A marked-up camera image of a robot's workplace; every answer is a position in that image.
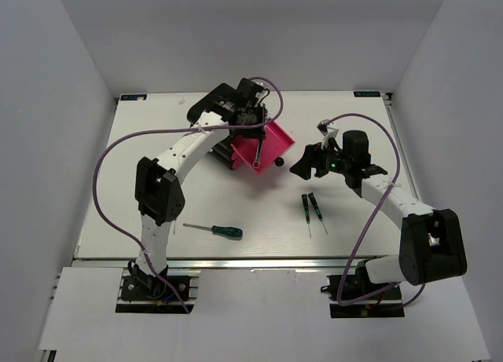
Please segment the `pink top drawer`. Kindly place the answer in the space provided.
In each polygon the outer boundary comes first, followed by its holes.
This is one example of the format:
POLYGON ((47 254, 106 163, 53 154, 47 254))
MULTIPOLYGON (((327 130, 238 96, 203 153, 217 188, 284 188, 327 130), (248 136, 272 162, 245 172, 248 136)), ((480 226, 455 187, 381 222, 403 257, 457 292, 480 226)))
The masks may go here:
POLYGON ((281 158, 295 144, 295 141, 277 122, 266 125, 265 131, 266 136, 262 143, 258 166, 254 164, 254 161, 259 142, 256 139, 242 136, 237 136, 232 140, 230 147, 233 150, 231 155, 233 169, 245 164, 257 174, 261 174, 269 166, 274 165, 275 161, 281 158))

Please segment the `silver combination wrench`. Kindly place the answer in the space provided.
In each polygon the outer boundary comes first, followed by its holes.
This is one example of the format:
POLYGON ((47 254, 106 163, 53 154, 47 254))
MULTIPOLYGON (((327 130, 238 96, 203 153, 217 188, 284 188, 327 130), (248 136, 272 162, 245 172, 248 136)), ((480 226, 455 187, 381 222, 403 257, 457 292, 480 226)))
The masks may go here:
POLYGON ((263 151, 263 140, 259 140, 255 151, 255 158, 251 165, 255 170, 257 170, 261 166, 262 151, 263 151))

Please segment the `black drawer cabinet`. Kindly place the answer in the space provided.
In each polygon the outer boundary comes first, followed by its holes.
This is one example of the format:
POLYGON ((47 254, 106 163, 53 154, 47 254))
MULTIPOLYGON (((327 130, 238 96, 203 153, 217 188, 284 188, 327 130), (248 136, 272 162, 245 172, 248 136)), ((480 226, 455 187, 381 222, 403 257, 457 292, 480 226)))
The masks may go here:
MULTIPOLYGON (((189 109, 186 116, 190 125, 194 127, 221 126, 224 122, 227 122, 225 120, 227 110, 222 106, 232 90, 235 89, 226 83, 222 83, 196 102, 189 109)), ((230 144, 233 137, 230 136, 230 130, 216 130, 216 132, 219 132, 222 139, 211 147, 209 155, 227 169, 235 170, 232 168, 233 160, 231 159, 231 155, 233 154, 233 150, 230 144)))

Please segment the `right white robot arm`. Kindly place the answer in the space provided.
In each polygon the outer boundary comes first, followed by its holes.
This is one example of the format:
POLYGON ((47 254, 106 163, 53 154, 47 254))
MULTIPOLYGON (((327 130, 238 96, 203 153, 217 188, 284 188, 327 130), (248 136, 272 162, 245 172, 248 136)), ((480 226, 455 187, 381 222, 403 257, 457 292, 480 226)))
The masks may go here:
POLYGON ((450 209, 436 210, 391 183, 387 171, 371 162, 369 139, 360 130, 343 133, 338 148, 335 133, 305 147, 291 173, 308 180, 333 172, 348 188, 376 205, 400 230, 398 254, 368 260, 354 279, 364 298, 381 292, 384 283, 406 281, 414 286, 456 276, 468 269, 458 216, 450 209))

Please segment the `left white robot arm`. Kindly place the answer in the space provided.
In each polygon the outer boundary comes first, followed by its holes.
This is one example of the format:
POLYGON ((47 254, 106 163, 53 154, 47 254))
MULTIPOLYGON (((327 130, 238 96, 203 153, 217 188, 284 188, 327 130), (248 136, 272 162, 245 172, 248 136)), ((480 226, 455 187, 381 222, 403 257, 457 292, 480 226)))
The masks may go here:
POLYGON ((265 121, 260 97, 262 83, 243 78, 237 88, 218 85, 195 103, 187 113, 193 133, 155 159, 137 164, 134 198, 141 215, 141 243, 145 248, 135 260, 143 275, 139 289, 148 298, 158 298, 166 289, 166 249, 171 222, 185 206, 182 183, 191 169, 221 141, 232 135, 228 126, 250 126, 265 121))

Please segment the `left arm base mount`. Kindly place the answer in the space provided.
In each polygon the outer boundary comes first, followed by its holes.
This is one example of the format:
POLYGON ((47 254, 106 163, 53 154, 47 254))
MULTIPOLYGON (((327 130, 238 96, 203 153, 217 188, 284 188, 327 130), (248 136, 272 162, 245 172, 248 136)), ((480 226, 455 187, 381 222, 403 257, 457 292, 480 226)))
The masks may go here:
POLYGON ((160 275, 170 286, 156 276, 142 272, 134 261, 129 261, 120 280, 115 312, 190 314, 198 295, 199 276, 180 272, 172 276, 167 274, 167 268, 160 275))

